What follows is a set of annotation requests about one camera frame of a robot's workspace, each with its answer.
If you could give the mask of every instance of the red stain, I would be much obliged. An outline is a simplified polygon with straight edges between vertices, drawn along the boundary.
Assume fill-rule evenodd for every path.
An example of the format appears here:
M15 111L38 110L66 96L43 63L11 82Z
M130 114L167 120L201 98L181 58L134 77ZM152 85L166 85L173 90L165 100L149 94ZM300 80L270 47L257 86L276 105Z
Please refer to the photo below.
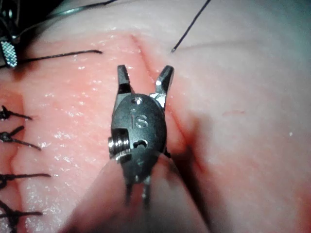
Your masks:
M223 116L230 116L230 115L244 115L245 111L241 111L241 110L232 110L232 111L227 111L223 113Z
M300 233L311 233L311 185L307 183L297 193L297 228Z

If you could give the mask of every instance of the black suture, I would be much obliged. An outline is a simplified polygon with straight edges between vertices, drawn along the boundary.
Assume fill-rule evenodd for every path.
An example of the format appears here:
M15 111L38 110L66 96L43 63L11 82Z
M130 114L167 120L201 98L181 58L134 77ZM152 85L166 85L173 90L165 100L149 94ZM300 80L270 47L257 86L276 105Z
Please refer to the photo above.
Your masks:
M34 61L39 61L39 60L45 60L45 59L51 59L51 58L57 58L57 57L67 57L67 56L73 56L73 55L78 55L78 54L83 54L83 53L98 53L102 54L103 52L100 50L83 50L83 51L76 51L76 52L67 52L67 53L61 53L57 55L51 55L51 56L46 56L46 57L37 57L37 58L29 58L25 60L19 60L17 61L19 64L24 64L24 63L29 63L29 62L34 62Z
M204 9L206 8L206 6L209 4L210 1L211 0L207 0L206 3L203 5L203 7L200 9L200 11L196 14L196 16L194 17L194 19L191 22L190 26L187 28L186 32L182 35L182 37L179 39L179 41L174 46L174 48L172 48L172 50L171 50L172 53L175 52L175 50L178 48L178 46L181 44L181 42L185 39L186 35L188 34L190 29L192 28L192 26L194 25L194 23L196 22L196 20L201 15L201 13L204 11Z
M0 214L0 218L8 218L9 227L11 228L11 233L17 233L17 225L19 218L22 216L41 216L42 213L39 211L33 212L21 212L19 210L12 210L8 205L0 200L0 208L4 210L5 214Z
M8 181L21 178L31 178L31 177L51 177L49 174L36 173L36 174L0 174L0 190L5 188Z
M59 12L59 13L55 13L55 14L52 14L52 15L49 15L47 17L45 17L44 20L42 20L41 22L38 22L32 26L29 26L27 27L26 29L24 29L20 34L19 36L21 36L23 33L27 32L28 30L32 29L32 28L35 28L37 26L39 26L40 24L50 20L50 19L53 19L53 18L56 18L56 17L61 17L61 16L68 16L68 15L72 15L72 14L75 14L77 12L80 12L80 11L83 11L83 10L87 10L89 8L93 8L93 7L97 7L97 6L106 6L110 3L113 3L117 0L109 0L109 1L104 1L104 2L99 2L99 3L94 3L94 4L90 4L90 5L85 5L85 6L79 6L79 7L76 7L76 8L72 8L72 9L69 9L69 10L65 10L65 11L62 11L62 12Z
M19 144L22 144L22 145L25 145L25 146L28 146L28 147L32 147L32 148L35 148L37 150L41 150L40 147L34 145L34 144L31 144L31 143L28 143L28 142L24 142L24 141L21 141L21 140L18 140L18 139L15 139L15 138L12 138L12 136L14 136L15 134L17 134L18 132L22 131L25 127L24 126L19 126L17 127L16 129L14 129L12 132L8 133L8 132L0 132L0 140L2 142L15 142L15 143L19 143Z
M13 113L12 111L8 110L5 106L2 105L2 111L0 111L0 119L8 119L10 118L10 116L16 116L16 117L21 117L21 118L25 118L28 120L32 120L32 118L30 116L26 116L23 114L19 114L19 113Z

